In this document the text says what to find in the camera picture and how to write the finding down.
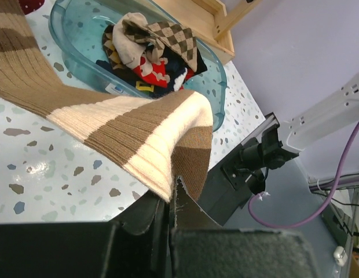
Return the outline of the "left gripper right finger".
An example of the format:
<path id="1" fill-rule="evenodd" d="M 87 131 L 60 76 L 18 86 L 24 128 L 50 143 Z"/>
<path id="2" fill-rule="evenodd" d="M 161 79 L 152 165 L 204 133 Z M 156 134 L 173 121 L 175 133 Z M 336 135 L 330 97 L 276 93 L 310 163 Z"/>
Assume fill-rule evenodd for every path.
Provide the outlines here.
<path id="1" fill-rule="evenodd" d="M 287 230 L 225 229 L 175 178 L 170 203 L 173 277 L 319 277 L 312 248 Z"/>

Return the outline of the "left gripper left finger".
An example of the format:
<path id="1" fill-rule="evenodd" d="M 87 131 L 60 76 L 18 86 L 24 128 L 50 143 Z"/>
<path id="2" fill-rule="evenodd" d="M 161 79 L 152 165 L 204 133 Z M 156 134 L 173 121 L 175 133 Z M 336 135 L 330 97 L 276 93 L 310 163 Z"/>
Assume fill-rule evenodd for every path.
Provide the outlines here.
<path id="1" fill-rule="evenodd" d="M 0 224 L 0 277 L 164 277 L 167 233 L 155 196 L 107 222 Z"/>

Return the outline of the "tan cream striped sock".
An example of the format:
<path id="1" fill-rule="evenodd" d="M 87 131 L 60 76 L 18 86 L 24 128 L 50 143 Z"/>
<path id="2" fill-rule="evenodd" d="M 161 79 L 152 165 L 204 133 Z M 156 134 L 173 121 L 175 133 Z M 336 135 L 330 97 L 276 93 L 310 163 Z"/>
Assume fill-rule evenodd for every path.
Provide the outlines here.
<path id="1" fill-rule="evenodd" d="M 208 99 L 191 90 L 150 100 L 63 84 L 17 1 L 0 1 L 0 97 L 54 123 L 165 201 L 177 175 L 193 199 L 201 195 L 213 133 Z"/>

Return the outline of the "navy buckle sock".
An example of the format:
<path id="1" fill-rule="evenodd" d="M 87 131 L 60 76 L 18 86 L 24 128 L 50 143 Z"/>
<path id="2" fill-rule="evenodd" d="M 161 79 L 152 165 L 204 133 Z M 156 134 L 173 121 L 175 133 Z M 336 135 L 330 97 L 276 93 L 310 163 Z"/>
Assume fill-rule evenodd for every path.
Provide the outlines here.
<path id="1" fill-rule="evenodd" d="M 186 62 L 184 62 L 184 60 L 182 58 L 180 58 L 179 55 L 177 55 L 176 53 L 171 51 L 169 48 L 165 48 L 162 57 L 165 57 L 168 59 L 168 64 L 166 65 L 166 72 L 170 76 L 170 81 L 168 83 L 167 88 L 162 88 L 159 86 L 151 85 L 151 84 L 148 84 L 148 83 L 142 81 L 142 79 L 139 78 L 129 68 L 124 69 L 124 70 L 123 69 L 114 70 L 114 69 L 112 69 L 108 60 L 107 61 L 97 60 L 96 64 L 99 67 L 112 73 L 116 77 L 120 78 L 121 80 L 125 81 L 132 87 L 136 88 L 138 91 L 143 92 L 152 98 L 160 98 L 160 97 L 163 97 L 171 92 L 174 92 L 173 76 L 174 76 L 175 72 L 177 72 L 178 70 L 180 70 L 184 67 L 186 67 L 188 69 L 188 73 L 187 73 L 185 82 L 188 81 L 190 78 L 192 78 L 196 75 L 200 75 L 207 71 L 207 66 L 206 66 L 205 62 L 203 61 L 200 52 L 197 52 L 197 71 L 196 72 L 192 71 L 191 68 L 189 68 L 189 66 L 186 64 Z"/>

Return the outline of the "navy santa sock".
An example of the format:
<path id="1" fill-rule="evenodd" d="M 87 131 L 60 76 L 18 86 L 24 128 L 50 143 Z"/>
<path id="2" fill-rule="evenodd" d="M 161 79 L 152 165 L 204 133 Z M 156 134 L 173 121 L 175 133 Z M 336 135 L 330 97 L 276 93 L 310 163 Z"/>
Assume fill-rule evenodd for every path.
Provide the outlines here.
<path id="1" fill-rule="evenodd" d="M 177 72 L 175 72 L 173 76 L 173 90 L 179 91 L 185 82 L 186 76 L 188 73 L 188 69 L 186 67 L 179 69 Z"/>

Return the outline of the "brown checkered sock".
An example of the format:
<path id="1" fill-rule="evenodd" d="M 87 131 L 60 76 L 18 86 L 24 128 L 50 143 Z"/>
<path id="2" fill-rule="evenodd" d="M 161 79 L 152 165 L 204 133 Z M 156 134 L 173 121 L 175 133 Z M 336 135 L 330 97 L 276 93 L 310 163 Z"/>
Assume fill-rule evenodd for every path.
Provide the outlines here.
<path id="1" fill-rule="evenodd" d="M 102 35 L 102 48 L 113 70 L 127 70 L 113 45 L 112 32 L 113 25 L 108 25 Z"/>

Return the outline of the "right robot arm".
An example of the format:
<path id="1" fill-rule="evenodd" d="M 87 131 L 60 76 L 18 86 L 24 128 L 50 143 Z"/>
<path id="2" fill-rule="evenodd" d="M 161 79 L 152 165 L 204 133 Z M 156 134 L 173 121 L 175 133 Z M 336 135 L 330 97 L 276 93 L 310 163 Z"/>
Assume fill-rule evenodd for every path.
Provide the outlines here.
<path id="1" fill-rule="evenodd" d="M 240 151 L 241 167 L 278 169 L 312 143 L 358 121 L 359 72 L 305 112 L 263 131 L 259 144 Z"/>

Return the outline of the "brown striped hanging socks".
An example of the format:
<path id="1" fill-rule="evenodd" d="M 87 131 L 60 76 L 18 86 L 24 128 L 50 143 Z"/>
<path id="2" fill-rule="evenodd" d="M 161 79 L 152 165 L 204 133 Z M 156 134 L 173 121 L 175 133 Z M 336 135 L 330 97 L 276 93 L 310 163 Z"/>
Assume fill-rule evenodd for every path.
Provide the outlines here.
<path id="1" fill-rule="evenodd" d="M 165 48 L 169 48 L 179 55 L 192 71 L 197 71 L 197 43 L 191 28 L 169 21 L 142 25 L 123 20 L 122 26 L 123 33 L 129 40 L 153 45 L 153 61 L 161 58 Z"/>

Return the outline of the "teal plastic basin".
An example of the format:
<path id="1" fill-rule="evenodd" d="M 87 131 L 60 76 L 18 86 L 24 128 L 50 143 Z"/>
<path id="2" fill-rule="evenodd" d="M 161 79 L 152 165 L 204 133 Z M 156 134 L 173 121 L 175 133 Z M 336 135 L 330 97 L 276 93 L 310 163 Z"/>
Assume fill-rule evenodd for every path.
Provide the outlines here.
<path id="1" fill-rule="evenodd" d="M 50 12 L 49 31 L 62 51 L 66 68 L 80 81 L 103 93 L 149 98 L 149 93 L 135 89 L 96 64 L 108 59 L 102 48 L 104 30 L 128 12 L 142 13 L 149 23 L 176 22 L 154 1 L 56 1 Z M 226 73 L 219 58 L 200 39 L 197 47 L 207 71 L 190 78 L 184 87 L 207 97 L 213 112 L 213 130 L 217 131 L 225 117 Z"/>

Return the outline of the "right wooden clothes rack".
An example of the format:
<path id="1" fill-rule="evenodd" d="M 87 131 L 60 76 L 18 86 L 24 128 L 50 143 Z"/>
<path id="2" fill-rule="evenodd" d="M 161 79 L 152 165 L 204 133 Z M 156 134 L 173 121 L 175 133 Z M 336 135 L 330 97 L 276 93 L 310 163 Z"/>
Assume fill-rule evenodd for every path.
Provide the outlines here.
<path id="1" fill-rule="evenodd" d="M 218 0 L 157 0 L 170 16 L 190 27 L 196 36 L 206 43 L 225 65 L 235 57 L 231 29 L 260 3 L 238 1 L 226 11 L 226 6 Z"/>

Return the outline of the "red polka dot garment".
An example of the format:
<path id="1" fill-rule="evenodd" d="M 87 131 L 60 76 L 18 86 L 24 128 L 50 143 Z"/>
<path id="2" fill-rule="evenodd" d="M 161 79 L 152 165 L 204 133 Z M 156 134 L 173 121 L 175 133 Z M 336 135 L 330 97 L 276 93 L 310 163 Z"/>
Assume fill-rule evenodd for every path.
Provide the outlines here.
<path id="1" fill-rule="evenodd" d="M 27 15 L 40 9 L 44 5 L 45 0 L 18 0 L 18 2 L 23 13 Z"/>

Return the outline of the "aluminium frame rail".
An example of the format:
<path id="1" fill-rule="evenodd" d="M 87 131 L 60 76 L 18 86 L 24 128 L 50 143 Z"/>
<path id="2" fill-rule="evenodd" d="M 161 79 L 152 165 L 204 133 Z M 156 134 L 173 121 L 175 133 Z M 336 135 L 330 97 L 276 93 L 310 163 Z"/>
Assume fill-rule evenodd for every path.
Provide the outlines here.
<path id="1" fill-rule="evenodd" d="M 246 145 L 249 140 L 256 138 L 258 142 L 261 142 L 262 133 L 273 126 L 278 124 L 278 120 L 273 112 L 265 115 L 265 120 L 260 123 L 245 139 L 241 141 L 241 145 Z"/>

